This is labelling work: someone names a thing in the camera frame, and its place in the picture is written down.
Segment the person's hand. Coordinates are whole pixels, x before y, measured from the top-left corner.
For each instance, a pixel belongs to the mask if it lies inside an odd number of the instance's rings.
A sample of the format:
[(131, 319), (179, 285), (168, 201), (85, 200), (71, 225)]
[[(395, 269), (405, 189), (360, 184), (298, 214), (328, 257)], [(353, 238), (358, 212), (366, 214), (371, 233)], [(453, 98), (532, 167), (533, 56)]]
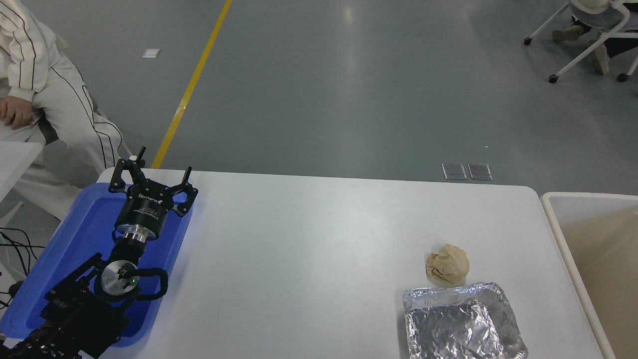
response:
[(16, 96), (7, 96), (1, 100), (0, 115), (4, 124), (13, 130), (35, 123), (32, 103)]

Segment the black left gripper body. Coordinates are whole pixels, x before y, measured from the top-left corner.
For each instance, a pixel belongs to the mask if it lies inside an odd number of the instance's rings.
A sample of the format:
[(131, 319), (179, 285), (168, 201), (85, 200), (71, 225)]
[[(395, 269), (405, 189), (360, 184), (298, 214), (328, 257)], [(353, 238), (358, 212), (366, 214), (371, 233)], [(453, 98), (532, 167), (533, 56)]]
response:
[(125, 204), (116, 219), (116, 230), (124, 233), (134, 226), (153, 235), (161, 234), (169, 209), (174, 204), (164, 184), (134, 184), (126, 189)]

